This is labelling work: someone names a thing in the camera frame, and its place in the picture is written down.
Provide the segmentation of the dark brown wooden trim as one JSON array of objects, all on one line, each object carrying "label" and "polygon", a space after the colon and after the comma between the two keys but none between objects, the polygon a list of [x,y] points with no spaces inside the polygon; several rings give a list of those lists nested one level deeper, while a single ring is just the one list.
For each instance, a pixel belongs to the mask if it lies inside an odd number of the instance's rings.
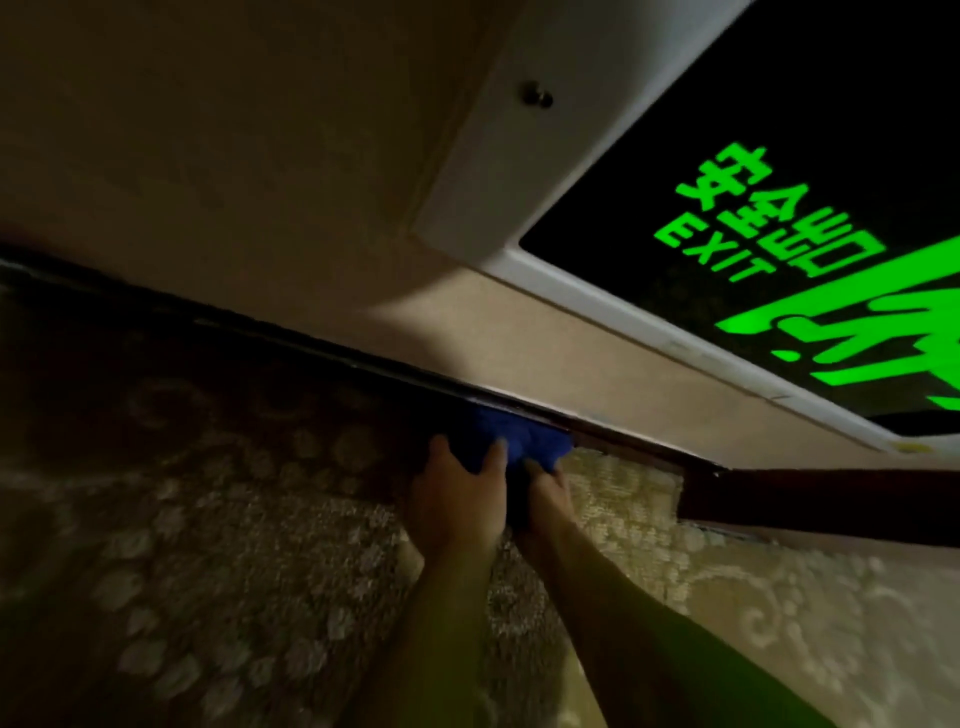
[{"label": "dark brown wooden trim", "polygon": [[683,482],[677,516],[960,550],[960,471],[694,471]]}]

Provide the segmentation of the blue cleaning cloth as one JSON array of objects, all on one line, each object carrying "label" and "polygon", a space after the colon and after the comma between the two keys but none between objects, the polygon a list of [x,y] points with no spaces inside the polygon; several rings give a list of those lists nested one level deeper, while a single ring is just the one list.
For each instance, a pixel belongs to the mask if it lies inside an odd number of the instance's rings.
[{"label": "blue cleaning cloth", "polygon": [[498,440],[507,444],[508,467],[533,460],[546,471],[573,449],[568,431],[480,404],[456,408],[447,420],[447,435],[452,454],[468,472],[478,474],[490,446]]}]

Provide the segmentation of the person's left hand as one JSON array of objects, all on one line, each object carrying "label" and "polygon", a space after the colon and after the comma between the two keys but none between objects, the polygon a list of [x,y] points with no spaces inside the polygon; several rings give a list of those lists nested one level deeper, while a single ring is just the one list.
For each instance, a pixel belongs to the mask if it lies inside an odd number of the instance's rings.
[{"label": "person's left hand", "polygon": [[489,567],[506,528],[507,482],[467,471],[448,438],[437,435],[404,496],[401,514],[426,566],[457,562]]}]

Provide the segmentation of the person's left forearm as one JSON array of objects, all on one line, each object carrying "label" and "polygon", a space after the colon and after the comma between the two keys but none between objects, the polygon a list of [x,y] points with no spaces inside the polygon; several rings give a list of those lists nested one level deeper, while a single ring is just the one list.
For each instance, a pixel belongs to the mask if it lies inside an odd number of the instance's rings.
[{"label": "person's left forearm", "polygon": [[424,562],[337,728],[474,728],[497,549],[455,543]]}]

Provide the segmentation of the person's right hand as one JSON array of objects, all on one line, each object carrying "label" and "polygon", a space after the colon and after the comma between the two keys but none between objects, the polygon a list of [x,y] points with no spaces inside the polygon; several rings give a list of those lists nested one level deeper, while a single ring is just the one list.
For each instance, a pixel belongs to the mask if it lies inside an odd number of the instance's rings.
[{"label": "person's right hand", "polygon": [[568,480],[560,466],[547,470],[547,476],[529,484],[525,490],[524,510],[513,528],[513,540],[526,561],[534,568],[550,555],[556,541],[575,526]]}]

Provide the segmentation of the person's right forearm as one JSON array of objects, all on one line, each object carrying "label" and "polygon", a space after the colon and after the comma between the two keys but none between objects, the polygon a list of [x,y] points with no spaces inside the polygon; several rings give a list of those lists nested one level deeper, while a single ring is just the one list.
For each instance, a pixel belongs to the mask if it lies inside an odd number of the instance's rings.
[{"label": "person's right forearm", "polygon": [[543,582],[607,728],[836,728],[792,689],[656,601],[570,522],[514,540]]}]

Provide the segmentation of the dark skirting board strip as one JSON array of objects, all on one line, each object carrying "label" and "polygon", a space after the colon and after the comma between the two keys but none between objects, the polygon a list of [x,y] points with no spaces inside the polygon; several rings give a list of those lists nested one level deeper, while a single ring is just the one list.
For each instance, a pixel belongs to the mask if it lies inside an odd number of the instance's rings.
[{"label": "dark skirting board strip", "polygon": [[72,290],[103,301],[133,305],[149,311],[151,315],[179,319],[195,328],[221,330],[249,342],[258,340],[303,355],[334,361],[351,369],[449,396],[461,403],[469,402],[523,416],[555,429],[569,431],[577,446],[616,455],[632,462],[678,474],[686,471],[703,472],[710,478],[717,478],[721,473],[729,471],[727,467],[710,459],[677,447],[656,443],[648,438],[627,434],[580,415],[570,415],[560,409],[512,394],[335,344],[230,310],[131,284],[120,277],[68,262],[1,237],[0,269],[17,272],[23,277],[57,289]]}]

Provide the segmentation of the green lit exit sign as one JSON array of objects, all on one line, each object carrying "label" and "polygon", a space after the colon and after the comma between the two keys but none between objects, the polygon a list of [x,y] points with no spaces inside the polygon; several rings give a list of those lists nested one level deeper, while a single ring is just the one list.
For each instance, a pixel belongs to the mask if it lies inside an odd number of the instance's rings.
[{"label": "green lit exit sign", "polygon": [[960,456],[960,0],[529,0],[414,233],[866,446]]}]

